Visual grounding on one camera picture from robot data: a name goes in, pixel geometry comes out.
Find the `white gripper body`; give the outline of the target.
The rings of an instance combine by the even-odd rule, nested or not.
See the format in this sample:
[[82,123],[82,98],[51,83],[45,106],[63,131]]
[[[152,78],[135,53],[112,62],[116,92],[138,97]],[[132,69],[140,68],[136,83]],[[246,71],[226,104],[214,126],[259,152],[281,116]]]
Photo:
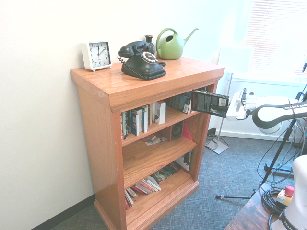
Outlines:
[[245,93],[235,93],[226,113],[228,121],[243,120],[246,118],[246,109],[242,104]]

